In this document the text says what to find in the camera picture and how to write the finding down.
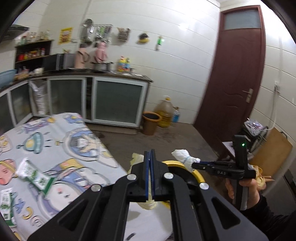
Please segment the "black right sleeve forearm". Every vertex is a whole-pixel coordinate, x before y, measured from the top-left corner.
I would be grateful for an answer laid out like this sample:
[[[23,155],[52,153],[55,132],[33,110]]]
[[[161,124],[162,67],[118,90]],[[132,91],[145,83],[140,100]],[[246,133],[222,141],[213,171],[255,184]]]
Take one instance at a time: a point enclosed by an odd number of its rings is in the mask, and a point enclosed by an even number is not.
[[[290,215],[275,215],[264,196],[255,206],[241,213],[261,230],[268,240],[295,240],[295,211]]]

